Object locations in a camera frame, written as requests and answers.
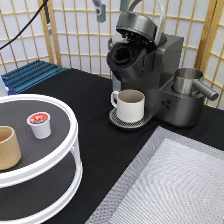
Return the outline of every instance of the beige cup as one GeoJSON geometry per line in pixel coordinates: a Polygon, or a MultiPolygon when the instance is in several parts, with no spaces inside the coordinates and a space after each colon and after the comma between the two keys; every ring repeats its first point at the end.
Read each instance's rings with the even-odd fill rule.
{"type": "Polygon", "coordinates": [[[142,92],[128,89],[111,94],[111,103],[117,108],[117,117],[128,123],[140,121],[144,117],[145,96],[142,92]]]}
{"type": "Polygon", "coordinates": [[[0,126],[0,170],[13,167],[20,159],[21,152],[14,129],[0,126]]]}

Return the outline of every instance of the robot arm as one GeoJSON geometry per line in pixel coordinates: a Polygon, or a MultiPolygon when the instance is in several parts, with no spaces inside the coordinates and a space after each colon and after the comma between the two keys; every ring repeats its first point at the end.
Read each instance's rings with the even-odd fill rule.
{"type": "MultiPolygon", "coordinates": [[[[135,0],[129,7],[129,11],[133,11],[133,9],[135,8],[135,6],[141,2],[142,0],[135,0]]],[[[158,46],[159,44],[159,41],[160,41],[160,37],[161,37],[161,34],[162,34],[162,31],[163,31],[163,27],[164,27],[164,24],[165,24],[165,20],[166,20],[166,15],[165,15],[165,10],[164,10],[164,7],[163,5],[161,4],[160,0],[156,0],[158,6],[159,6],[159,9],[160,9],[160,22],[159,22],[159,26],[158,26],[158,29],[157,29],[157,32],[156,32],[156,37],[155,37],[155,45],[158,46]]]]}
{"type": "MultiPolygon", "coordinates": [[[[92,0],[96,8],[97,21],[103,23],[106,21],[106,6],[101,3],[101,0],[92,0]]],[[[130,0],[121,0],[120,10],[126,12],[128,10],[130,0]]]]}

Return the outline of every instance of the paper screen wall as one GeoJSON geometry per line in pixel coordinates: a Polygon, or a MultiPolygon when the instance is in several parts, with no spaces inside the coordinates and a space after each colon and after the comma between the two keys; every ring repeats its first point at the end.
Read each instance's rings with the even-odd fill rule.
{"type": "Polygon", "coordinates": [[[211,31],[208,37],[201,70],[204,83],[220,94],[216,101],[207,101],[209,106],[224,110],[224,0],[217,3],[211,31]]]}
{"type": "MultiPolygon", "coordinates": [[[[38,8],[37,0],[0,0],[0,46],[14,38],[38,8]]],[[[50,45],[46,44],[47,35],[44,29],[46,28],[43,27],[39,14],[17,40],[0,51],[0,75],[36,59],[52,59],[48,52],[50,45]]]]}
{"type": "MultiPolygon", "coordinates": [[[[167,16],[164,32],[184,37],[180,67],[194,67],[210,0],[161,2],[167,16]]],[[[110,75],[106,63],[107,41],[116,30],[120,0],[102,0],[102,3],[106,4],[107,20],[98,24],[92,0],[50,0],[49,10],[53,11],[50,14],[54,16],[57,30],[55,45],[63,66],[110,75]]],[[[154,0],[143,0],[135,11],[158,24],[159,9],[154,0]]]]}

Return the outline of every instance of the white plastic stand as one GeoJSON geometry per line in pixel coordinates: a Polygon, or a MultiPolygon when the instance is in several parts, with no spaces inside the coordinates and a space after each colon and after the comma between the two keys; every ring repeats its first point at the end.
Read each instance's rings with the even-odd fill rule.
{"type": "Polygon", "coordinates": [[[72,109],[68,105],[48,96],[32,94],[7,96],[0,98],[0,104],[16,100],[38,100],[54,104],[64,110],[70,120],[70,130],[67,137],[52,153],[29,166],[0,174],[0,188],[19,184],[46,172],[60,162],[71,151],[76,164],[75,176],[67,191],[57,201],[46,209],[29,217],[11,221],[0,221],[0,224],[37,224],[48,220],[61,211],[72,199],[80,185],[83,168],[79,151],[78,123],[72,109]]]}

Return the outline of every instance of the milk frother handle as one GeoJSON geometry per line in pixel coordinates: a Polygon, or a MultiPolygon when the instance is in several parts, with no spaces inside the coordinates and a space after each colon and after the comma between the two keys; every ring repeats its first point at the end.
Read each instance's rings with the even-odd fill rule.
{"type": "Polygon", "coordinates": [[[112,105],[113,105],[115,108],[117,108],[117,104],[116,104],[115,101],[114,101],[114,94],[116,94],[116,95],[118,96],[119,92],[118,92],[118,91],[114,91],[114,92],[111,93],[111,103],[112,103],[112,105]]]}
{"type": "MultiPolygon", "coordinates": [[[[141,2],[142,0],[135,0],[129,7],[129,11],[133,11],[135,6],[141,2]]],[[[160,38],[161,38],[161,34],[163,32],[163,27],[164,27],[164,24],[165,24],[165,20],[166,20],[166,15],[165,15],[165,10],[164,10],[164,7],[162,6],[160,0],[156,0],[157,4],[159,5],[159,9],[160,9],[160,20],[159,20],[159,26],[157,28],[157,31],[156,31],[156,36],[155,36],[155,39],[154,39],[154,44],[156,46],[158,46],[159,44],[159,41],[160,41],[160,38]]]]}
{"type": "Polygon", "coordinates": [[[193,87],[211,101],[215,101],[219,97],[217,92],[200,82],[198,79],[193,81],[193,87]]]}

